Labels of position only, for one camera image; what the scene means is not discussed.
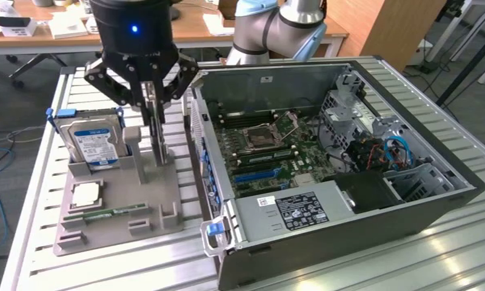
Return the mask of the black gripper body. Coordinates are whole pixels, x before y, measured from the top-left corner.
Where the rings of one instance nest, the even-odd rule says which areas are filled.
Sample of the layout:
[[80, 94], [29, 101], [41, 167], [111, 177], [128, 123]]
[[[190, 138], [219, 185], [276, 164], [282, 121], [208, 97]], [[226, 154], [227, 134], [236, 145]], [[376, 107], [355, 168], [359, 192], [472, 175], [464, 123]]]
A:
[[126, 80], [164, 79], [178, 61], [174, 43], [171, 1], [92, 1], [103, 61]]

